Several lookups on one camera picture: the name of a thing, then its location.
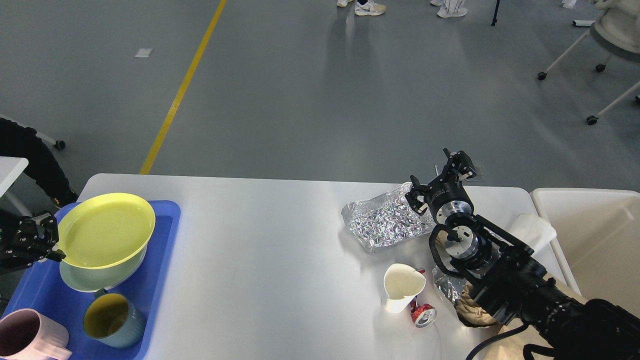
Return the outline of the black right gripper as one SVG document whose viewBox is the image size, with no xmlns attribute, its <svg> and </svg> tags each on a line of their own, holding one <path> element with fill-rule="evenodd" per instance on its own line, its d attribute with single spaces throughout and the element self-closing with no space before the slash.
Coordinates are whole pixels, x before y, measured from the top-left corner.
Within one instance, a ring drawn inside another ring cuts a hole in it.
<svg viewBox="0 0 640 360">
<path fill-rule="evenodd" d="M 429 214 L 437 224 L 445 224 L 455 214 L 474 214 L 463 182 L 477 176 L 476 166 L 463 150 L 452 152 L 444 148 L 443 152 L 446 164 L 433 182 L 421 184 L 415 175 L 410 175 L 411 186 L 405 194 L 410 210 L 418 216 Z"/>
</svg>

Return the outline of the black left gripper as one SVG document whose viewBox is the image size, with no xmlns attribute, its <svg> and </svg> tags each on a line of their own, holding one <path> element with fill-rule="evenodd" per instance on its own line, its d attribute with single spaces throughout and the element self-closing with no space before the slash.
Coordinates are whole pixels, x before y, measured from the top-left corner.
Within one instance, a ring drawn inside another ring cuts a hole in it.
<svg viewBox="0 0 640 360">
<path fill-rule="evenodd" d="M 66 258 L 62 250 L 54 250 L 60 237 L 57 219 L 50 212 L 21 217 L 1 209 L 0 228 L 2 276 L 29 269 L 34 262 L 52 260 L 59 263 Z"/>
</svg>

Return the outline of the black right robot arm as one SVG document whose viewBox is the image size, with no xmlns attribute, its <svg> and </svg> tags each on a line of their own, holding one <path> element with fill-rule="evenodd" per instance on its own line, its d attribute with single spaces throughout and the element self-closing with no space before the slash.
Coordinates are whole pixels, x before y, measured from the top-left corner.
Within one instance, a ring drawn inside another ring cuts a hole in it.
<svg viewBox="0 0 640 360">
<path fill-rule="evenodd" d="M 468 355 L 535 328 L 547 346 L 525 344 L 522 356 L 554 360 L 637 360 L 639 319 L 600 298 L 580 303 L 558 289 L 534 250 L 518 237 L 475 214 L 463 181 L 476 177 L 471 158 L 462 150 L 444 149 L 446 164 L 427 184 L 410 176 L 405 198 L 410 209 L 430 214 L 435 226 L 428 244 L 442 273 L 471 284 L 470 297 L 498 323 L 514 318 L 521 326 L 490 337 Z"/>
</svg>

